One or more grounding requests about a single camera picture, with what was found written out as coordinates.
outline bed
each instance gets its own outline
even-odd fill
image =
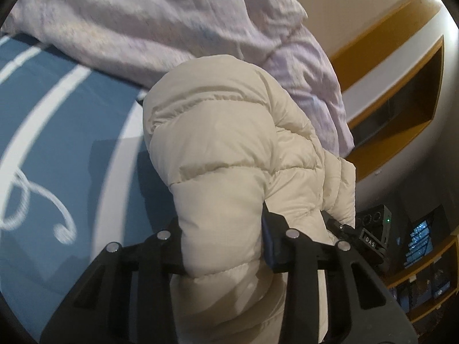
[[[144,95],[0,38],[0,291],[35,340],[108,242],[142,242],[175,214],[143,141]]]

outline wooden shelf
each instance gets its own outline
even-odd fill
[[[425,268],[428,268],[429,265],[434,263],[439,257],[441,257],[446,252],[450,251],[453,252],[453,258],[450,259],[451,267],[453,268],[451,274],[451,285],[447,291],[445,291],[441,296],[438,298],[431,298],[428,301],[424,302],[420,306],[412,309],[407,313],[407,317],[409,318],[411,323],[415,323],[418,320],[421,320],[429,313],[433,312],[435,309],[439,308],[446,300],[448,300],[451,296],[456,294],[459,291],[458,286],[458,273],[459,273],[459,239],[455,235],[450,235],[446,239],[444,239],[439,245],[437,245],[432,252],[424,256],[421,260],[414,263],[409,268],[392,275],[389,278],[384,279],[384,284],[387,288],[394,288],[399,286],[400,284],[406,282],[413,277],[414,275],[420,273]]]
[[[444,241],[442,241],[439,245],[437,245],[437,247],[435,247],[432,252],[424,256],[421,260],[414,263],[409,268],[406,268],[405,270],[395,275],[392,275],[391,277],[385,278],[383,280],[384,284],[386,285],[387,288],[393,288],[393,287],[398,286],[399,284],[402,284],[404,281],[409,280],[410,277],[418,274],[421,270],[428,267],[438,257],[443,255],[446,251],[448,251],[454,245],[456,245],[456,249],[457,249],[458,248],[458,238],[455,235],[450,235],[449,237],[444,239]]]
[[[457,288],[449,288],[439,298],[433,298],[426,301],[424,304],[414,308],[412,311],[407,313],[407,317],[411,323],[415,323],[418,320],[424,318],[435,309],[439,308],[446,300],[457,293]]]
[[[331,57],[344,92],[406,43],[441,9],[437,0],[407,0]]]
[[[349,122],[354,137],[360,136],[365,141],[347,157],[356,167],[357,181],[398,154],[433,120],[440,95],[443,63],[444,38],[441,37],[400,81]],[[407,94],[409,98],[402,103],[402,110],[393,116],[389,116],[388,112],[387,124],[365,140],[362,131],[371,135],[371,129],[367,132],[367,124],[361,123],[375,123],[380,118],[379,112],[389,110],[391,102],[400,102],[396,100],[403,99]]]

